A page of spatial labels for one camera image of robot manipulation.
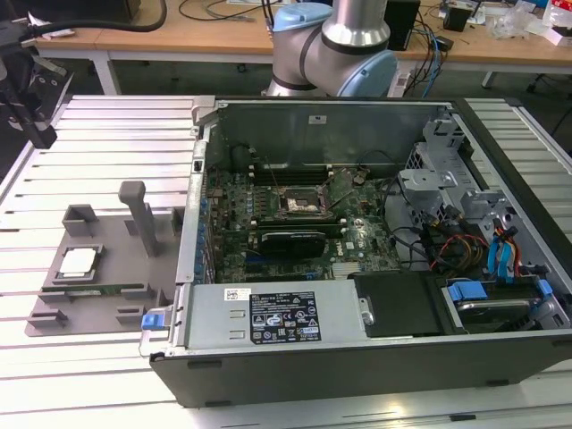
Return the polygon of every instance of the motherboard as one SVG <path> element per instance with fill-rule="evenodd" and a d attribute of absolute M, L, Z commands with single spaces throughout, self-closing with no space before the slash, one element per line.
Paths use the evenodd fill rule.
<path fill-rule="evenodd" d="M 340 280 L 400 268 L 381 216 L 381 187 L 368 172 L 339 168 L 306 179 L 211 169 L 215 281 Z"/>

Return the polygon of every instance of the desk leg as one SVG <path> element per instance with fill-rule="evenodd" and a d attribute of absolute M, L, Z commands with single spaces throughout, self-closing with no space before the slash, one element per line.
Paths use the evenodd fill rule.
<path fill-rule="evenodd" d="M 91 61 L 96 66 L 97 76 L 101 82 L 101 88 L 107 96 L 118 96 L 122 93 L 117 76 L 115 76 L 114 65 L 109 59 L 107 51 L 94 51 Z"/>
<path fill-rule="evenodd" d="M 387 93 L 387 97 L 403 97 L 405 88 L 408 86 L 409 76 L 411 76 L 412 71 L 415 69 L 416 63 L 413 61 L 399 61 L 397 65 L 397 71 L 393 76 L 391 81 L 390 90 Z"/>
<path fill-rule="evenodd" d="M 494 82 L 494 78 L 496 77 L 497 77 L 496 71 L 487 72 L 486 76 L 484 76 L 483 83 L 481 83 L 481 86 L 485 89 L 489 89 L 492 86 L 492 83 Z"/>

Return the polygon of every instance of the light blue robot joint cap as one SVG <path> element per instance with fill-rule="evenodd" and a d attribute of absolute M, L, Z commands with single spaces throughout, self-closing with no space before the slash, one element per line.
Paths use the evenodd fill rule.
<path fill-rule="evenodd" d="M 303 29 L 324 22 L 332 14 L 331 6 L 321 3 L 294 3 L 280 8 L 274 17 L 274 32 Z"/>
<path fill-rule="evenodd" d="M 391 85 L 397 58 L 381 51 L 362 62 L 338 91 L 338 97 L 380 97 Z"/>

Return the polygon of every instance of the psu label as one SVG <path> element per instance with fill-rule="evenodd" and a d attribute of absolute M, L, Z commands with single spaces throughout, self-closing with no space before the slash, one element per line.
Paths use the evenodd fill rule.
<path fill-rule="evenodd" d="M 250 340 L 255 344 L 321 339 L 314 292 L 250 295 Z"/>

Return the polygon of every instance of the gray floor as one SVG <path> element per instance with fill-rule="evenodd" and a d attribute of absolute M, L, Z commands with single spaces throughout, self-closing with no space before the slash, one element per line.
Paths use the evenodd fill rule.
<path fill-rule="evenodd" d="M 97 76 L 90 72 L 89 62 L 81 60 L 58 61 L 75 72 L 70 87 L 72 94 L 102 94 Z M 119 62 L 115 65 L 118 79 L 126 95 L 244 95 L 256 96 L 271 79 L 270 65 L 250 64 L 239 72 L 236 64 L 214 63 L 151 63 Z M 435 82 L 431 97 L 513 97 L 522 101 L 540 124 L 552 131 L 560 116 L 572 106 L 568 93 L 572 93 L 572 80 L 564 76 L 551 76 L 555 80 L 540 82 L 534 94 L 526 87 L 534 75 L 506 73 L 498 76 L 491 89 L 483 89 L 480 72 L 444 71 Z M 423 88 L 417 88 L 411 97 L 420 97 Z M 0 145 L 0 179 L 23 147 L 23 136 L 6 130 Z M 555 136 L 566 149 L 572 150 L 572 114 L 565 120 Z"/>

